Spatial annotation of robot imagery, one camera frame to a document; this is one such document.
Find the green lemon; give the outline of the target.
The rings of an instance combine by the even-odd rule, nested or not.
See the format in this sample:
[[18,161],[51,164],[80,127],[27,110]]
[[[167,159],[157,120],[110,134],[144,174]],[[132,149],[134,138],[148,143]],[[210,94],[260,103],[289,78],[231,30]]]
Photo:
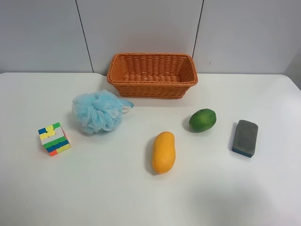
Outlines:
[[211,109],[201,109],[195,112],[189,120],[193,132],[204,132],[211,129],[216,123],[216,113]]

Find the orange woven basket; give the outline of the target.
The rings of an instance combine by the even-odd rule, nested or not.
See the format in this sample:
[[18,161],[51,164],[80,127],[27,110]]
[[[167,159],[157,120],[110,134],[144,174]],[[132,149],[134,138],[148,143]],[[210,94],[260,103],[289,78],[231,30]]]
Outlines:
[[119,53],[107,82],[122,97],[180,99],[198,82],[192,57],[176,53]]

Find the yellow mango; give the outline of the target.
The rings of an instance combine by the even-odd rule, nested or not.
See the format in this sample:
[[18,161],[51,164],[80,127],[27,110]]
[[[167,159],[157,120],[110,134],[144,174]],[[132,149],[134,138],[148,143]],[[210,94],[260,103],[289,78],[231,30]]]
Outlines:
[[175,139],[171,132],[165,131],[156,136],[152,148],[152,167],[157,174],[167,173],[176,159]]

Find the blue mesh bath pouf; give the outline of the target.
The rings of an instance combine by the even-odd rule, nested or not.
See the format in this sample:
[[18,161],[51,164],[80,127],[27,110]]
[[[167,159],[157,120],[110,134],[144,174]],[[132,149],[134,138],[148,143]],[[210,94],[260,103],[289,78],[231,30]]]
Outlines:
[[124,108],[133,107],[132,102],[120,99],[105,89],[78,95],[71,106],[81,129],[90,135],[115,130],[121,123]]

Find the grey blue board eraser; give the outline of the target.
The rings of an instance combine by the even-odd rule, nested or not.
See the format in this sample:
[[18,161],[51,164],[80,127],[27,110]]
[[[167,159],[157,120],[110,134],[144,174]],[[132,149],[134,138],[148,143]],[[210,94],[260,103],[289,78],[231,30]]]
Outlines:
[[255,153],[257,134],[257,124],[246,120],[240,120],[236,126],[232,151],[245,157],[252,158]]

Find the multicoloured puzzle cube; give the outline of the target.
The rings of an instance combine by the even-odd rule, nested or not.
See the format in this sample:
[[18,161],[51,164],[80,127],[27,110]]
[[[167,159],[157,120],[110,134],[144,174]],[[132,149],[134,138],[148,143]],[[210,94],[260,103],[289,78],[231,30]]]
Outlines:
[[38,130],[43,148],[49,156],[57,155],[69,148],[71,144],[59,122]]

